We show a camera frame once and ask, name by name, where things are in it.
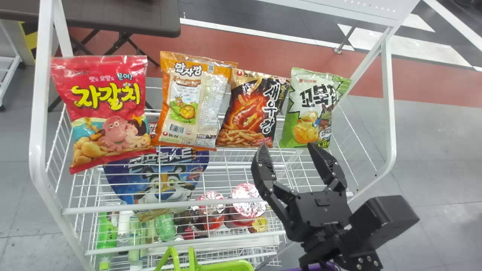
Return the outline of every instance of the chip bag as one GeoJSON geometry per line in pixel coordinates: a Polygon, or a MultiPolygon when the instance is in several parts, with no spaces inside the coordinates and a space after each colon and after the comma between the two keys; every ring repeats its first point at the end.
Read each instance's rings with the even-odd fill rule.
{"type": "MultiPolygon", "coordinates": [[[[192,148],[159,148],[143,155],[104,165],[112,190],[127,204],[188,201],[209,162],[209,151],[192,148]]],[[[135,210],[139,221],[179,213],[187,207],[135,210]]]]}
{"type": "Polygon", "coordinates": [[[219,131],[217,146],[273,147],[276,116],[290,80],[260,72],[233,69],[231,100],[219,131]]]}
{"type": "Polygon", "coordinates": [[[332,110],[351,80],[330,73],[291,69],[291,89],[280,147],[330,145],[332,110]]]}
{"type": "Polygon", "coordinates": [[[52,78],[72,121],[70,173],[155,153],[144,114],[147,58],[54,57],[52,78]]]}
{"type": "Polygon", "coordinates": [[[216,150],[217,114],[236,63],[161,52],[162,111],[153,145],[216,150]]]}

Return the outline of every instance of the red snack bag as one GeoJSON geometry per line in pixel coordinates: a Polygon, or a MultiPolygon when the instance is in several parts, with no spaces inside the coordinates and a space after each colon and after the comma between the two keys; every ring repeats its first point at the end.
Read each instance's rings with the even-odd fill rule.
{"type": "Polygon", "coordinates": [[[71,174],[156,152],[144,114],[146,69],[146,56],[52,58],[52,78],[72,121],[71,174]]]}

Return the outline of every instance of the plastic bottle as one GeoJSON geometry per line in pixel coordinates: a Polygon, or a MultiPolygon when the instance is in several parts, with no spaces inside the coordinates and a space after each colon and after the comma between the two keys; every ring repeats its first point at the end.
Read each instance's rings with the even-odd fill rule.
{"type": "Polygon", "coordinates": [[[164,242],[172,241],[176,238],[176,227],[173,221],[173,214],[165,214],[156,217],[155,225],[159,239],[164,242]]]}
{"type": "MultiPolygon", "coordinates": [[[[129,219],[129,245],[140,245],[146,243],[146,224],[139,222],[137,217],[129,219]]],[[[129,261],[131,270],[142,269],[142,259],[144,259],[146,249],[129,250],[129,261]]]]}
{"type": "MultiPolygon", "coordinates": [[[[129,245],[129,219],[134,215],[133,211],[119,212],[119,226],[117,231],[117,246],[129,245]]],[[[127,251],[119,252],[120,255],[126,255],[127,251]]]]}
{"type": "MultiPolygon", "coordinates": [[[[97,234],[97,249],[112,248],[117,246],[117,225],[119,220],[118,212],[102,212],[99,214],[99,231],[97,234]]],[[[112,253],[101,254],[99,270],[108,270],[112,253]]]]}

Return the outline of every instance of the orange snack bag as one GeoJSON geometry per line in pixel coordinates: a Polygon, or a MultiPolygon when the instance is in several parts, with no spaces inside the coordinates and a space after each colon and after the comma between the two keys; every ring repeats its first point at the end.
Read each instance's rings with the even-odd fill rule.
{"type": "Polygon", "coordinates": [[[236,66],[161,51],[163,102],[152,144],[216,150],[217,114],[236,66]]]}

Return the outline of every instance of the green snack bag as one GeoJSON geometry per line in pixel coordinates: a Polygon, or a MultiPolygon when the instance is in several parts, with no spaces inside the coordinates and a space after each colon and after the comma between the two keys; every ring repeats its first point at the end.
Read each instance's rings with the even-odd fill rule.
{"type": "Polygon", "coordinates": [[[281,148],[306,147],[316,142],[330,145],[332,110],[351,80],[331,73],[291,69],[288,109],[281,135],[281,148]]]}

